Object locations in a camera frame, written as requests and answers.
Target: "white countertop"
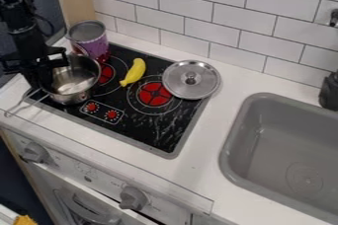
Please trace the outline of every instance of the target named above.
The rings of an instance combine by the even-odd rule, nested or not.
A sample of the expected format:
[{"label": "white countertop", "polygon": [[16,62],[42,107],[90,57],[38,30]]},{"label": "white countertop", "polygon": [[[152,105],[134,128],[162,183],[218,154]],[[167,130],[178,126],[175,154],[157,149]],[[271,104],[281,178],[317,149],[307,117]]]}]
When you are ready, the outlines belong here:
[{"label": "white countertop", "polygon": [[[120,34],[108,32],[108,37],[111,42],[172,60],[198,59],[219,71],[222,85],[176,159],[163,159],[38,108],[20,112],[20,117],[212,200],[212,216],[239,225],[327,224],[235,186],[218,167],[218,155],[227,133],[248,96],[269,92],[317,105],[318,89]],[[0,108],[6,110],[16,104],[28,88],[22,77],[14,78],[0,90]],[[15,125],[14,120],[8,121],[2,113],[0,123]]]}]

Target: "stove knob icon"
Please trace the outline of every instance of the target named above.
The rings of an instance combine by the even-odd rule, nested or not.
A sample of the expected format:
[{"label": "stove knob icon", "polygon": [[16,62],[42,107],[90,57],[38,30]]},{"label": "stove knob icon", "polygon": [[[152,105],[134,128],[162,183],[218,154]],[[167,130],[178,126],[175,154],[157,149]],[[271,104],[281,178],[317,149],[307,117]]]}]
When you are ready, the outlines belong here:
[{"label": "stove knob icon", "polygon": [[99,109],[99,105],[96,103],[90,103],[85,107],[85,112],[87,113],[96,113]]},{"label": "stove knob icon", "polygon": [[120,194],[121,209],[132,209],[140,211],[142,208],[149,203],[147,196],[141,190],[136,187],[125,187]]},{"label": "stove knob icon", "polygon": [[114,119],[118,114],[115,111],[108,111],[107,112],[107,118],[108,119]]}]

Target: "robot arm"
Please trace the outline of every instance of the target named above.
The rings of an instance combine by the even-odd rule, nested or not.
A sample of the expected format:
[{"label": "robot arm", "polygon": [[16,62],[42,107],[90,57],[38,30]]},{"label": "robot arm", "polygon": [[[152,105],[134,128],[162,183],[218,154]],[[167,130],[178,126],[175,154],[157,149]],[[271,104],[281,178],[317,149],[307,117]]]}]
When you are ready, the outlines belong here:
[{"label": "robot arm", "polygon": [[[34,0],[0,0],[0,21],[7,24],[18,49],[0,56],[0,61],[5,73],[22,73],[34,89],[40,83],[52,83],[52,69],[68,64],[65,48],[45,44],[35,11]],[[52,54],[61,54],[62,59],[50,60]]]}]

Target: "dark floor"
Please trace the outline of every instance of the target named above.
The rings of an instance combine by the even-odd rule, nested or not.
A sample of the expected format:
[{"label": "dark floor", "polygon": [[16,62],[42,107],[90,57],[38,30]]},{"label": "dark floor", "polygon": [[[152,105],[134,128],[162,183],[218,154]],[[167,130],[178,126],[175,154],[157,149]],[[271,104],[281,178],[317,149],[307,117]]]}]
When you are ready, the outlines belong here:
[{"label": "dark floor", "polygon": [[19,214],[28,214],[39,225],[53,224],[1,138],[0,175],[0,204]]}]

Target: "red burner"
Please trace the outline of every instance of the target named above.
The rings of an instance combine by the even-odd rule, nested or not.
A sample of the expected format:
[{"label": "red burner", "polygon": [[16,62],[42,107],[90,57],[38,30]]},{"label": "red burner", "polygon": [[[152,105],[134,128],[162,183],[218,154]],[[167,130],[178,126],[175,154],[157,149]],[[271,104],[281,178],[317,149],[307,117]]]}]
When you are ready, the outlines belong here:
[{"label": "red burner", "polygon": [[138,97],[148,106],[161,107],[169,103],[173,96],[163,87],[161,82],[151,82],[140,88]]},{"label": "red burner", "polygon": [[97,107],[94,103],[88,104],[88,106],[87,106],[87,110],[90,111],[90,112],[94,111],[96,108]]},{"label": "red burner", "polygon": [[118,114],[115,111],[107,112],[107,118],[115,118]]},{"label": "red burner", "polygon": [[90,103],[85,107],[85,111],[87,113],[96,113],[99,109],[99,105],[96,103]]},{"label": "red burner", "polygon": [[114,77],[114,69],[107,64],[101,64],[101,77],[99,79],[100,85],[107,84]]}]

